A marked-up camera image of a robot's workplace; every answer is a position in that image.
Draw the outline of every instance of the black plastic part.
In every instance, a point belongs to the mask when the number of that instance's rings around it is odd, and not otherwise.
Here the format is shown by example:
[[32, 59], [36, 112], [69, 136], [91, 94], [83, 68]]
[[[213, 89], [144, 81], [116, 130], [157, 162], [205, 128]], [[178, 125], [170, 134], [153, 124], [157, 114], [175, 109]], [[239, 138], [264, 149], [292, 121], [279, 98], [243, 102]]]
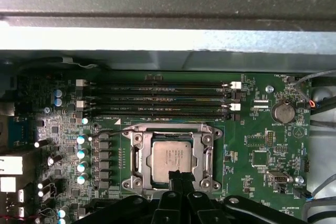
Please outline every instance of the black plastic part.
[[234, 216], [242, 223], [258, 224], [304, 224], [306, 222], [296, 219], [283, 212], [266, 207], [253, 200], [241, 196], [229, 196], [224, 199], [224, 211]]
[[306, 188], [303, 188], [303, 187], [293, 188], [293, 194], [300, 199], [302, 198], [311, 199], [312, 198], [311, 192], [309, 192]]
[[105, 207], [97, 212], [75, 221], [75, 224], [111, 224], [120, 223], [120, 220], [136, 219], [148, 212], [149, 202], [140, 196], [132, 195], [125, 199]]

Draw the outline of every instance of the integrated circuit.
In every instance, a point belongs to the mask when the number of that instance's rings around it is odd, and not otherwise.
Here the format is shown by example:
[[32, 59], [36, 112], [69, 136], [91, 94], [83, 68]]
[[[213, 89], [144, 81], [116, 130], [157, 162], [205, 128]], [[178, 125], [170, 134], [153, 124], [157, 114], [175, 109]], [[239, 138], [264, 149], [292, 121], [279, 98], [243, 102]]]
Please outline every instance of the integrated circuit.
[[253, 151], [252, 152], [252, 167], [266, 167], [268, 165], [267, 151]]
[[158, 183], [168, 183], [168, 172], [191, 172], [190, 142], [164, 141], [153, 143], [152, 176]]

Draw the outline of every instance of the black cable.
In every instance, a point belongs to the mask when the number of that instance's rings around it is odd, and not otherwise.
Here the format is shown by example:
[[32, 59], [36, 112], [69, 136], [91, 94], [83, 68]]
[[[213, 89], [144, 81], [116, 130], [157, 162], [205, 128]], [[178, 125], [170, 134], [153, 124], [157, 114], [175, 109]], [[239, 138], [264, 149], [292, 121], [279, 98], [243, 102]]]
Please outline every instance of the black cable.
[[301, 78], [300, 80], [298, 80], [297, 83], [294, 85], [294, 88], [306, 101], [310, 102], [312, 100], [300, 89], [300, 84], [312, 78], [316, 78], [320, 76], [327, 76], [329, 74], [334, 74], [334, 73], [336, 73], [336, 69], [309, 74]]
[[99, 138], [100, 135], [103, 135], [103, 134], [107, 134], [108, 136], [113, 136], [113, 135], [118, 135], [118, 134], [122, 134], [122, 133], [125, 133], [125, 132], [132, 132], [134, 130], [121, 130], [121, 131], [114, 131], [114, 130], [102, 130], [100, 132], [98, 132], [97, 134], [91, 136], [92, 139], [97, 139]]
[[315, 223], [328, 218], [336, 218], [336, 211], [319, 212], [318, 214], [310, 216], [308, 218], [308, 223]]
[[326, 127], [326, 128], [336, 129], [336, 123], [334, 122], [321, 122], [321, 121], [310, 120], [310, 125], [317, 126], [317, 127]]
[[328, 197], [308, 201], [302, 207], [301, 218], [303, 221], [308, 221], [308, 211], [312, 207], [335, 206], [335, 205], [336, 205], [336, 197]]
[[322, 189], [324, 189], [327, 185], [329, 185], [331, 182], [335, 180], [336, 180], [336, 174], [330, 176], [311, 193], [311, 196], [315, 197], [317, 193], [319, 193]]

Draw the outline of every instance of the electrolytic capacitor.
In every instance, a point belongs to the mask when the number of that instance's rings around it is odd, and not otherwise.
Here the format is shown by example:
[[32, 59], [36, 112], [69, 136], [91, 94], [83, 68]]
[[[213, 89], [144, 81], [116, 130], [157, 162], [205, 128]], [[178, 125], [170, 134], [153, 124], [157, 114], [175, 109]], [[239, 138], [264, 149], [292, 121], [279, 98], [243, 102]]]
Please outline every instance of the electrolytic capacitor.
[[43, 140], [35, 142], [34, 146], [35, 146], [35, 148], [40, 148], [40, 147], [46, 146], [48, 144], [49, 144], [49, 141], [47, 139], [43, 139]]
[[58, 224], [69, 224], [69, 223], [70, 223], [70, 218], [67, 215], [64, 218], [58, 220]]
[[59, 218], [64, 218], [68, 213], [69, 213], [70, 209], [68, 206], [63, 206], [61, 207], [61, 209], [57, 212], [57, 216]]
[[89, 178], [89, 175], [87, 173], [82, 173], [78, 178], [77, 178], [77, 183], [79, 185], [83, 185], [85, 181], [87, 181]]
[[47, 179], [41, 181], [40, 183], [38, 183], [38, 184], [37, 184], [37, 188], [38, 188], [38, 189], [42, 189], [42, 188], [46, 187], [47, 185], [49, 185], [50, 182], [51, 182], [50, 179], [47, 178]]
[[88, 136], [83, 134], [81, 136], [78, 136], [76, 141], [78, 144], [83, 144], [87, 140], [88, 140]]
[[89, 154], [88, 149], [81, 149], [80, 151], [77, 152], [77, 157], [79, 159], [83, 159], [88, 154]]
[[54, 91], [54, 96], [56, 98], [60, 98], [60, 97], [62, 97], [62, 95], [63, 95], [63, 92], [60, 89], [57, 89], [57, 90]]
[[51, 166], [51, 165], [57, 163], [60, 160], [62, 160], [61, 155], [56, 155], [54, 157], [48, 157], [48, 165]]
[[88, 162], [82, 161], [78, 166], [77, 166], [77, 171], [80, 173], [84, 172], [87, 168], [89, 167]]
[[59, 99], [59, 98], [55, 99], [55, 101], [54, 101], [54, 104], [55, 104], [56, 107], [62, 106], [62, 103], [63, 103], [62, 99]]
[[50, 192], [50, 186], [46, 186], [46, 187], [42, 188], [42, 190], [39, 191], [37, 195], [38, 195], [39, 197], [43, 197], [43, 196], [45, 196], [48, 192]]

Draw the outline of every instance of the motherboard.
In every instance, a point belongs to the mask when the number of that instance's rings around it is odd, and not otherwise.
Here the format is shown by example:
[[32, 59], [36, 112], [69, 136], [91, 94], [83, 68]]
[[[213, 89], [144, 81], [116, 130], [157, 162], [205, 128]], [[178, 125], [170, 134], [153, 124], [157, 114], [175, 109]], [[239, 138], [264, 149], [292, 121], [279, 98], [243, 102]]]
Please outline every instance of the motherboard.
[[[273, 73], [64, 72], [18, 77], [14, 125], [41, 162], [44, 223], [71, 223], [192, 172], [218, 201], [240, 195], [300, 216], [309, 172], [309, 104], [298, 76]], [[302, 90], [310, 93], [310, 82]]]

